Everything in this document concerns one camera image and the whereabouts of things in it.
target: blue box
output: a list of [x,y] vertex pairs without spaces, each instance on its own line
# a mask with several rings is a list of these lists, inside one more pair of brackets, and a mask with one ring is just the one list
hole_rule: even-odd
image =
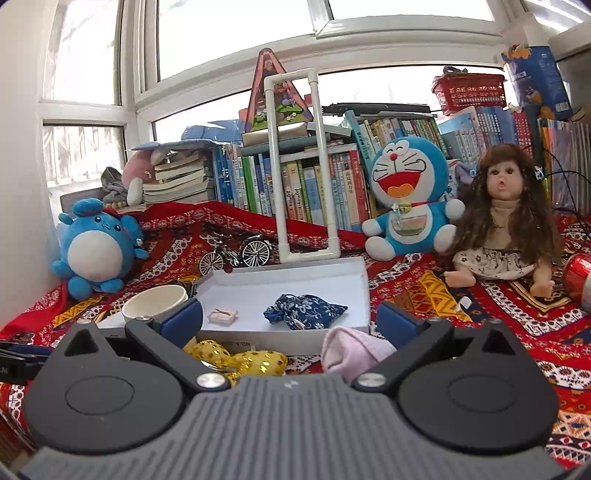
[[520,45],[502,55],[520,107],[534,105],[539,117],[566,120],[572,116],[569,97],[550,47]]

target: red basket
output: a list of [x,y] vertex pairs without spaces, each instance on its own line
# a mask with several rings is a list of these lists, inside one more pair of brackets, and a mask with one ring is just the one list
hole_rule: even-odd
[[431,91],[437,96],[443,115],[470,105],[506,106],[503,75],[487,73],[448,73],[435,77]]

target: bicycle wheel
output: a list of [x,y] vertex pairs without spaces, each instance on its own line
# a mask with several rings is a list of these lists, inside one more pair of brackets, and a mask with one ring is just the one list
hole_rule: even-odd
[[220,254],[215,252],[208,252],[199,260],[199,272],[205,276],[211,270],[223,269],[223,258]]
[[249,267],[266,265],[271,257],[269,243],[264,240],[253,240],[245,243],[240,249],[242,261]]

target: window pane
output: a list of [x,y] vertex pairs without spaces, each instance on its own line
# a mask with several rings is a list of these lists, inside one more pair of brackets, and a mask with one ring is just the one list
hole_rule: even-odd
[[161,79],[314,31],[307,0],[158,0],[158,16]]
[[98,180],[104,169],[125,164],[121,127],[43,126],[47,187]]
[[551,28],[551,33],[591,20],[591,11],[580,0],[525,0],[539,24]]
[[442,15],[493,21],[486,0],[330,0],[335,19],[381,15]]
[[44,98],[120,103],[115,80],[118,10],[119,0],[60,0],[47,52]]
[[[472,73],[503,73],[508,78],[506,73],[499,69],[466,68]],[[435,95],[431,93],[431,83],[442,72],[442,66],[433,65],[327,73],[319,77],[320,102],[322,105],[339,102],[426,103],[431,110],[436,111],[441,107]],[[294,84],[302,96],[310,93],[307,80],[296,80]],[[505,96],[507,102],[517,104],[515,92],[509,80],[505,82]],[[184,130],[191,125],[218,129],[220,126],[213,125],[211,122],[238,119],[238,112],[248,107],[249,98],[250,92],[238,93],[159,120],[155,123],[158,141],[180,140]],[[339,117],[324,117],[326,124],[338,125],[341,120]]]

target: black cable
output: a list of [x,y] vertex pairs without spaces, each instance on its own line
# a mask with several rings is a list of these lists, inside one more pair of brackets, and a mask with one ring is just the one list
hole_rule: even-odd
[[[554,155],[547,148],[544,148],[544,151],[550,154],[550,156],[556,161],[556,163],[558,164],[558,167],[560,168],[559,171],[553,171],[551,173],[548,173],[547,175],[544,176],[544,178],[547,179],[547,178],[549,178],[549,177],[551,177],[553,175],[562,174],[562,176],[564,177],[564,181],[566,183],[566,187],[567,187],[567,189],[569,191],[570,199],[573,202],[574,211],[572,213],[574,213],[575,217],[577,218],[577,221],[578,221],[579,225],[583,229],[583,232],[586,234],[586,237],[587,237],[586,239],[588,241],[591,241],[591,225],[583,219],[583,216],[577,210],[577,202],[574,199],[573,191],[570,189],[569,179],[567,178],[566,174],[567,173],[574,173],[575,175],[578,175],[579,177],[583,178],[590,185],[591,185],[591,180],[589,180],[585,175],[583,175],[579,171],[576,171],[576,170],[565,170],[562,167],[562,165],[561,165],[560,161],[558,160],[558,158],[556,158],[556,155]],[[583,248],[583,243],[581,243],[581,246],[579,248],[579,251],[577,251],[577,253],[580,253],[580,251],[581,251],[582,248]]]

